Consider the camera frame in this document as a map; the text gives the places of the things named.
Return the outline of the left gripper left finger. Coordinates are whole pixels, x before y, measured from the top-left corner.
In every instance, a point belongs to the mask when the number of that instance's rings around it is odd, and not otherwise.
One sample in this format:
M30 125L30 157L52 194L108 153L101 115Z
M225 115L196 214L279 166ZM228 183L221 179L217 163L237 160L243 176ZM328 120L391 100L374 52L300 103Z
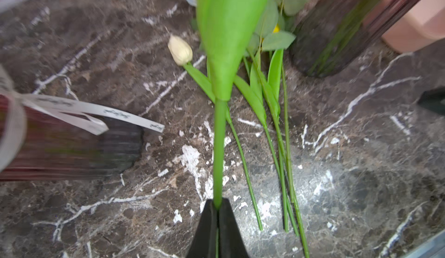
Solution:
M207 200L186 258L215 258L217 254L218 211Z

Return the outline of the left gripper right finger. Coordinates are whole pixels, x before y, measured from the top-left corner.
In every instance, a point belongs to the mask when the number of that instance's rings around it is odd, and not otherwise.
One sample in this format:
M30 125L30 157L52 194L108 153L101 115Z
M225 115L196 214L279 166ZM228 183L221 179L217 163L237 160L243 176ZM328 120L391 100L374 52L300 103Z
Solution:
M222 199L218 212L219 258L248 258L235 215L227 198Z

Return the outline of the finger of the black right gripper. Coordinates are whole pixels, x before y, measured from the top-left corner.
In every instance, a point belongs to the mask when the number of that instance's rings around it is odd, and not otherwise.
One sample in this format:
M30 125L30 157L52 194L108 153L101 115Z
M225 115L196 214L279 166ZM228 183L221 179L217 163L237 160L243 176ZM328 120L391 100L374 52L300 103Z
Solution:
M417 104L433 113L445 115L445 88L439 87L423 92Z

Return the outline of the yellow artificial tulip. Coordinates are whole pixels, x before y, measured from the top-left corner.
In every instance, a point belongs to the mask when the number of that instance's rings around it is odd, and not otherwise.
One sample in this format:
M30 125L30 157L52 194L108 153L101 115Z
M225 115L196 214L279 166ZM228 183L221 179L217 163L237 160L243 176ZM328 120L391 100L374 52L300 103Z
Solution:
M264 129L282 193L283 225L285 231L292 227L298 236L298 224L293 212L294 197L287 192L290 189L292 173L279 120L284 50L293 40L294 36L282 31L279 25L269 32L262 29L261 33L255 33L253 42L256 47L250 47L246 52L252 62L248 62L246 57L243 58L249 81L237 76L235 86L247 100Z

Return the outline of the white artificial tulip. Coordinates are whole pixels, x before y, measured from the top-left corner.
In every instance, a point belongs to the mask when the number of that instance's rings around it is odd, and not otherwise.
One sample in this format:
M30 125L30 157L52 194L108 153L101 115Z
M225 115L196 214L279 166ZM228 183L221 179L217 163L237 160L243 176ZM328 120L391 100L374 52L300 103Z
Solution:
M226 108L239 64L268 0L198 0L197 21L216 97L213 203L222 204Z
M207 94L209 99L215 103L216 97L214 96L211 88L211 82L208 77L205 77L198 69L196 69L190 62L192 61L193 57L193 51L192 48L189 46L189 44L184 41L182 38L176 35L171 35L169 42L168 42L168 48L170 50L170 53L172 54L172 57L174 61L179 65L183 66L185 68L186 72L194 79L194 81L199 85L199 87ZM228 106L226 106L226 121L228 122L232 134L234 135L239 153L241 155L241 160L243 164L243 169L245 172L245 178L248 185L251 201L253 204L253 208L256 214L256 219L258 223L258 227L260 231L263 231L263 224L261 221L261 217L258 211L256 198L254 196L253 187L251 185L250 176L248 173L248 167L245 160L245 155L241 146L241 142L239 141L238 134L235 130L235 127L232 122L231 114L229 111Z

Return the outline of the pink plastic tray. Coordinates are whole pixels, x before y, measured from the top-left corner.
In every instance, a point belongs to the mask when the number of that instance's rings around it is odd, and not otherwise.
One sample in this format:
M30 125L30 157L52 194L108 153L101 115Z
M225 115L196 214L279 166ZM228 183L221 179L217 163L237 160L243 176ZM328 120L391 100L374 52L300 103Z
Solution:
M445 0L381 0L363 21L398 53L415 52L445 37Z

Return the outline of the right red glass vase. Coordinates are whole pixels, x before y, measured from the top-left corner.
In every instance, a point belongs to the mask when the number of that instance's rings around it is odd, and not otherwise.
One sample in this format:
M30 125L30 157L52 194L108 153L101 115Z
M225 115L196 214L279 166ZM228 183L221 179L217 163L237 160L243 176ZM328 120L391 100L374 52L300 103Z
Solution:
M333 76L421 0L319 0L296 26L293 66L309 77Z

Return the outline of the red glass vase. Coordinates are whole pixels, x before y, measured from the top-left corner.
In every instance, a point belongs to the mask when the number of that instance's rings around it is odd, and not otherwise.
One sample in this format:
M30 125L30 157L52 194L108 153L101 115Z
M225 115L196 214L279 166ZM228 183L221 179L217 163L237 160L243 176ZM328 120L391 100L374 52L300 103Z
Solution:
M333 76L421 0L319 0L296 26L293 66L309 77Z
M118 175L140 159L144 130L164 126L111 107L21 94L1 70L1 180Z

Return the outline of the left red glass vase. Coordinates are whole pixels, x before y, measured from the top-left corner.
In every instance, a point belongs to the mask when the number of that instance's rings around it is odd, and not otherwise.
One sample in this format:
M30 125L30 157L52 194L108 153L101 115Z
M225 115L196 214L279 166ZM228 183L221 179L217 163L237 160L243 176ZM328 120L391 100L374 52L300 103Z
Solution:
M144 130L164 126L111 107L21 94L1 70L1 180L118 175L140 159Z

